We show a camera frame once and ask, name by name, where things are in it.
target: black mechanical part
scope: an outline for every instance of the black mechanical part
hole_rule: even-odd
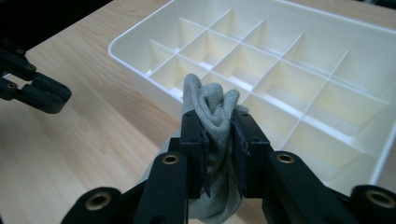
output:
[[[265,173],[291,223],[358,223],[297,155],[272,153]]]
[[[233,169],[239,195],[246,198],[262,198],[268,182],[263,175],[265,163],[274,150],[249,113],[234,110],[231,124]]]
[[[134,223],[188,222],[187,159],[177,152],[158,156],[136,210]]]
[[[74,223],[113,223],[119,210],[121,193],[113,188],[92,189],[82,195],[62,221]]]
[[[25,58],[25,51],[0,36],[0,98],[16,99],[49,114],[59,113],[71,97],[71,91],[62,83],[36,71]],[[4,78],[13,75],[31,82],[18,89],[18,85]]]
[[[90,221],[97,220],[92,216],[102,217],[101,220],[106,221],[111,219],[96,223],[188,223],[188,199],[195,197],[189,194],[189,190],[202,189],[204,162],[198,160],[204,160],[203,155],[207,156],[205,150],[202,151],[207,145],[203,140],[206,139],[205,132],[197,131],[202,127],[194,113],[189,112],[183,118],[181,135],[185,140],[171,139],[168,152],[154,160],[148,180],[121,196],[109,193],[115,201],[106,200],[105,190],[88,192],[69,211],[63,224],[69,223],[67,220],[92,223]],[[262,211],[268,223],[396,223],[394,193],[367,185],[357,186],[347,197],[325,187],[297,155],[273,151],[249,113],[235,110],[231,124],[237,187],[243,197],[262,199]],[[186,143],[183,150],[180,150],[180,142]],[[201,151],[190,153],[193,148]],[[199,169],[191,169],[188,165],[190,161]],[[194,176],[189,177],[190,174],[198,174],[196,178],[200,181],[191,181]],[[96,201],[95,197],[104,198]],[[99,205],[87,206],[94,202]],[[90,210],[90,207],[101,208]]]

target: table surface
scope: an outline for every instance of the table surface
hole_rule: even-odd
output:
[[[394,10],[347,0],[293,0],[396,30]],[[166,0],[114,0],[27,52],[38,71],[73,96],[56,115],[0,101],[0,214],[5,224],[60,223],[76,199],[107,186],[136,184],[178,128],[107,53],[108,44]],[[396,152],[378,186],[396,192]],[[227,223],[265,223],[260,200],[247,200]]]

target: screw hole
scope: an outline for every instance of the screw hole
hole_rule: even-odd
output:
[[[110,201],[111,195],[108,192],[97,192],[87,200],[85,207],[90,211],[95,211],[106,207]]]
[[[169,156],[163,157],[163,163],[165,163],[165,164],[172,165],[177,162],[178,162],[178,156],[169,155]]]
[[[27,69],[29,70],[35,70],[35,66],[32,64],[27,65]]]
[[[288,154],[279,154],[276,156],[276,159],[283,163],[294,163],[294,158]]]
[[[13,83],[8,83],[8,84],[7,84],[7,87],[10,88],[10,89],[14,89],[14,88],[17,87],[17,85],[15,85],[15,84],[13,84]]]
[[[366,197],[376,205],[385,207],[385,208],[394,208],[396,207],[396,202],[393,198],[388,196],[388,194],[378,191],[378,190],[367,190]]]

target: ice cube tray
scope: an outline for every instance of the ice cube tray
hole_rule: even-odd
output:
[[[112,41],[175,119],[183,80],[237,89],[275,150],[347,195],[375,184],[396,133],[396,32],[290,2],[174,0]]]

